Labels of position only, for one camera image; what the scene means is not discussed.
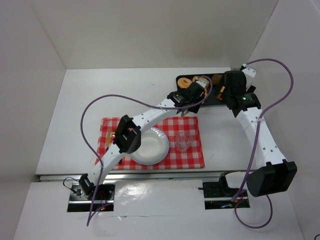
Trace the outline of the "silver metal tongs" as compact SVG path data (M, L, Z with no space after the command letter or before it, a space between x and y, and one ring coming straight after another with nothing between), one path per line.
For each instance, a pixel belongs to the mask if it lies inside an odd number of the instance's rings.
M181 117L184 117L184 116L186 116L187 114L188 114L188 111L182 111L180 116L181 116Z

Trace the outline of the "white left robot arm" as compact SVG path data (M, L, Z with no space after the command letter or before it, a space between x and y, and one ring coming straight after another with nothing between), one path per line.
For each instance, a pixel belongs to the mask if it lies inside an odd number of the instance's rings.
M85 195L90 200L95 199L99 185L103 183L106 175L126 155L139 149L142 135L147 130L166 118L177 115L179 112L190 111L197 113L200 105L209 97L212 89L212 81L210 79L204 80L203 76L199 76L187 88L169 93L167 97L156 106L119 94L106 94L92 100L85 107L81 115L80 132L84 142L98 159L99 164L95 165L88 173L80 177L79 184ZM108 97L127 99L147 106L150 109L133 117L129 117L128 115L122 116L115 130L113 142L101 157L85 137L83 123L89 107L95 102Z

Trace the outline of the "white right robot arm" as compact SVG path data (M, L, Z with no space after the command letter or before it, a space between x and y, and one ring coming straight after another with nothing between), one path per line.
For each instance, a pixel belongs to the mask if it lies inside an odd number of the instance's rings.
M252 147L246 172L225 176L227 186L237 190L232 201L243 191L254 197L285 192L298 170L295 162L287 161L267 126L264 118L267 111L251 85L255 75L256 71L246 66L226 71L215 90L216 98L232 111Z

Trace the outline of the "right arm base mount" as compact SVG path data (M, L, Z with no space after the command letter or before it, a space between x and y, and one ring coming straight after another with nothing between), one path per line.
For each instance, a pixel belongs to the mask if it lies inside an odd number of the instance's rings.
M220 176L215 181L203 181L202 186L197 189L203 193L205 210L234 209L236 206L238 208L250 208L246 190L236 200L231 200L238 189L228 187L225 176Z

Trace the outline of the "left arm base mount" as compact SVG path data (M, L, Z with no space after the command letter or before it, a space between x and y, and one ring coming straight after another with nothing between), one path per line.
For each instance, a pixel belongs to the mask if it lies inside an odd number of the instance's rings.
M70 191L67 206L68 213L84 213L90 211L94 192L86 195L79 181L73 177L66 177L62 185ZM98 187L93 200L92 212L114 211L115 188L115 182L106 182Z

